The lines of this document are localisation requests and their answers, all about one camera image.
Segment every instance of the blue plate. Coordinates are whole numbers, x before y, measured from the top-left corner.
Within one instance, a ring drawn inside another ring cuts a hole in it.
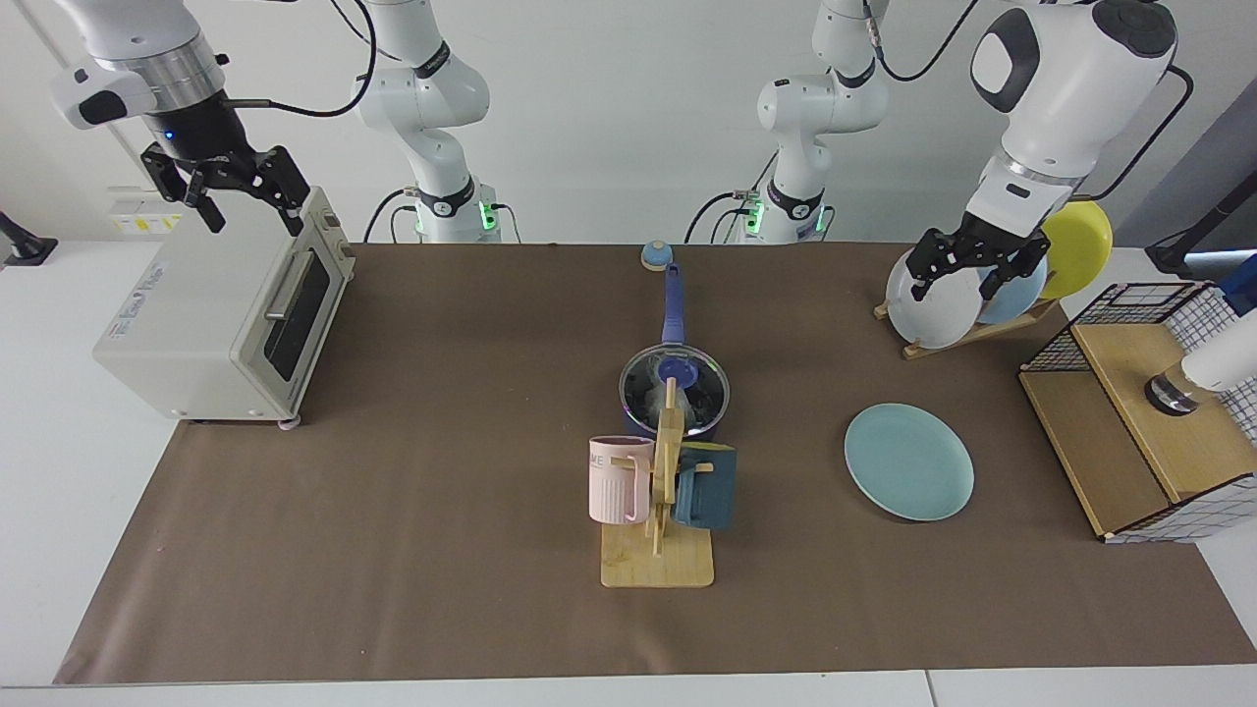
[[[982,268],[978,270],[982,279],[987,279],[987,273],[994,268]],[[1017,317],[1024,315],[1035,302],[1038,301],[1038,296],[1043,293],[1043,286],[1047,284],[1047,258],[1038,262],[1038,267],[1035,272],[1026,278],[1013,278],[1006,282],[999,292],[991,299],[991,304],[978,315],[979,325],[1002,325],[1004,322],[1011,322]]]
[[[843,442],[847,468],[874,503],[910,521],[941,521],[973,494],[973,460],[943,420],[911,405],[874,405]]]

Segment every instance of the yellow plate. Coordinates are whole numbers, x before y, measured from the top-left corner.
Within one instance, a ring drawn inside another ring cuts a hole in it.
[[[1071,201],[1043,221],[1047,252],[1045,299],[1068,297],[1100,276],[1112,252],[1112,225],[1095,201]]]

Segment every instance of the green indicator light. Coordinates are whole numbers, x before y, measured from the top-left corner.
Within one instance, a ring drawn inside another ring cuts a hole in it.
[[[755,209],[747,216],[747,233],[757,235],[759,233],[759,224],[764,220],[764,203],[757,200]]]
[[[498,226],[498,216],[494,215],[493,209],[484,201],[480,203],[480,223],[484,224],[484,230],[493,230]]]

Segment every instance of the pink mug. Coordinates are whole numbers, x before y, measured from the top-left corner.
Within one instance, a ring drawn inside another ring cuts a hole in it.
[[[650,464],[655,442],[645,437],[590,440],[590,517],[626,526],[650,516]]]

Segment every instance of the black cable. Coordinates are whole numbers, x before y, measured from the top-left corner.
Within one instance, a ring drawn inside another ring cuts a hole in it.
[[[388,235],[392,237],[392,242],[395,244],[397,243],[397,214],[400,214],[402,211],[417,211],[417,209],[415,209],[415,206],[412,206],[410,204],[406,204],[406,205],[402,205],[402,206],[397,206],[396,209],[393,209],[392,214],[388,214]],[[424,238],[420,237],[419,242],[422,243]]]
[[[774,150],[773,153],[768,156],[768,161],[764,162],[764,169],[759,170],[759,176],[755,177],[755,184],[750,185],[750,191],[758,191],[759,190],[759,185],[763,184],[764,177],[768,176],[768,170],[771,170],[773,167],[773,162],[777,161],[777,155],[779,155],[779,153],[781,153],[781,150],[778,148],[778,150]],[[749,195],[745,199],[742,200],[742,209],[745,209],[748,204],[750,204],[750,196]],[[735,225],[738,225],[738,220],[737,219],[734,219],[733,223],[729,224],[729,230],[724,231],[724,240],[722,243],[729,243],[729,238],[733,235],[733,228]]]
[[[716,194],[711,199],[708,199],[708,203],[704,204],[701,209],[699,209],[699,213],[694,214],[694,220],[690,221],[690,228],[685,229],[685,240],[683,240],[683,243],[690,242],[690,238],[694,235],[694,226],[699,225],[699,219],[703,218],[703,214],[708,213],[708,209],[715,206],[719,201],[723,201],[725,199],[737,199],[737,198],[738,198],[737,191],[725,191],[724,194]]]
[[[900,75],[895,73],[894,69],[890,68],[890,64],[886,63],[886,53],[881,48],[881,34],[877,31],[877,20],[874,19],[872,16],[872,8],[869,6],[869,0],[864,0],[865,20],[869,21],[871,25],[870,28],[871,31],[869,33],[869,35],[872,39],[872,50],[874,54],[876,54],[877,57],[877,63],[881,64],[881,68],[886,72],[886,75],[889,75],[895,81],[909,83],[921,78],[923,75],[928,74],[930,69],[934,68],[934,64],[936,64],[940,58],[943,58],[943,53],[947,52],[947,48],[952,44],[952,40],[955,39],[957,33],[960,31],[962,26],[964,26],[964,21],[969,19],[969,14],[973,13],[973,9],[977,5],[978,0],[969,0],[969,6],[965,8],[963,13],[960,13],[960,19],[958,19],[955,24],[952,25],[952,31],[947,34],[947,39],[944,39],[943,44],[939,45],[938,52],[935,52],[934,57],[929,60],[929,63],[925,64],[925,68],[923,68],[921,70],[916,72],[913,75]]]
[[[344,14],[344,10],[342,10],[342,9],[341,9],[341,4],[339,4],[339,3],[337,3],[336,0],[331,0],[331,3],[332,3],[332,6],[333,6],[333,8],[336,8],[336,14],[341,15],[341,19],[342,19],[342,20],[344,20],[344,24],[346,24],[346,25],[347,25],[347,26],[349,28],[349,30],[351,30],[351,31],[352,31],[352,33],[353,33],[354,35],[357,35],[357,38],[358,38],[358,39],[361,39],[361,40],[366,42],[367,44],[371,44],[371,40],[370,40],[370,39],[367,38],[367,35],[362,34],[362,30],[360,30],[360,29],[358,29],[358,28],[357,28],[357,26],[356,26],[356,25],[353,24],[353,21],[352,21],[351,19],[349,19],[349,15],[346,15],[346,14]],[[377,48],[377,49],[376,49],[376,52],[380,52],[380,54],[382,54],[382,55],[385,55],[385,57],[388,57],[388,58],[390,58],[390,59],[392,59],[393,62],[401,62],[401,59],[398,59],[397,57],[393,57],[392,54],[390,54],[390,53],[385,52],[383,49],[378,49],[378,48]]]
[[[515,243],[522,245],[524,242],[519,238],[519,219],[515,218],[515,210],[510,208],[510,204],[489,204],[489,208],[494,211],[504,209],[508,214],[510,214],[510,228],[515,231]]]
[[[1156,142],[1156,138],[1159,138],[1161,133],[1165,132],[1165,128],[1168,128],[1170,123],[1174,122],[1174,118],[1178,117],[1179,111],[1182,111],[1183,107],[1187,106],[1187,102],[1192,99],[1192,94],[1195,92],[1195,82],[1192,81],[1192,74],[1187,73],[1184,69],[1175,67],[1174,64],[1170,64],[1166,70],[1183,79],[1183,97],[1179,98],[1179,102],[1174,106],[1174,109],[1172,109],[1169,114],[1165,116],[1165,120],[1161,121],[1161,125],[1156,126],[1156,130],[1154,130],[1153,135],[1148,137],[1148,141],[1144,142],[1144,146],[1139,148],[1139,152],[1135,152],[1135,156],[1126,165],[1126,169],[1121,170],[1121,174],[1117,175],[1117,179],[1115,179],[1112,184],[1109,185],[1107,189],[1105,189],[1100,194],[1096,194],[1095,196],[1090,194],[1075,194],[1072,198],[1070,198],[1070,201],[1099,201],[1105,196],[1112,194],[1114,190],[1121,186],[1121,182],[1126,180],[1126,176],[1131,172],[1131,170],[1135,169],[1135,165],[1138,165],[1139,161],[1144,159],[1144,155],[1153,147],[1153,145]]]
[[[825,239],[830,238],[830,226],[833,225],[833,214],[838,213],[838,210],[835,209],[833,206],[826,206],[823,210],[821,210],[822,219],[825,218],[826,211],[830,213],[830,220],[825,223],[825,231],[821,233],[821,243],[825,243]]]
[[[367,230],[366,230],[366,233],[362,234],[362,242],[363,243],[367,243],[367,242],[371,240],[371,229],[376,228],[376,220],[380,219],[380,214],[383,213],[385,206],[387,206],[390,201],[392,201],[393,199],[401,196],[405,192],[406,192],[405,189],[398,189],[397,191],[390,191],[388,196],[385,196],[380,201],[380,205],[376,206],[376,211],[373,214],[371,214],[371,220],[367,221]]]
[[[760,170],[759,171],[759,176],[755,177],[755,184],[750,185],[750,190],[752,191],[755,191],[757,189],[759,189],[759,185],[764,181],[764,177],[768,176],[768,170],[772,169],[773,162],[777,161],[777,156],[778,155],[781,155],[781,148],[779,147],[777,150],[774,150],[773,153],[772,153],[772,156],[768,157],[768,161],[764,162],[764,169]]]
[[[711,226],[711,240],[709,240],[708,243],[715,245],[715,234],[720,230],[720,224],[724,221],[725,216],[745,216],[749,213],[750,209],[729,209],[728,211],[720,214],[720,218],[715,220],[715,225]],[[737,224],[738,219],[734,218],[733,223]]]
[[[343,116],[356,108],[358,103],[362,102],[362,97],[367,94],[367,89],[371,88],[371,79],[376,75],[376,54],[380,50],[380,39],[376,36],[376,23],[371,20],[371,11],[367,10],[367,5],[362,0],[353,0],[353,3],[362,10],[362,18],[367,20],[367,35],[371,39],[371,58],[367,59],[367,73],[362,74],[360,81],[362,86],[358,87],[358,93],[354,94],[352,99],[344,106],[336,108],[334,111],[312,111],[309,108],[300,108],[298,106],[289,106],[288,103],[280,103],[279,101],[272,101],[270,98],[245,98],[240,101],[228,101],[228,106],[233,108],[274,108],[277,111],[285,111],[289,113],[297,113],[298,116],[308,116],[310,118],[334,118],[337,116]]]

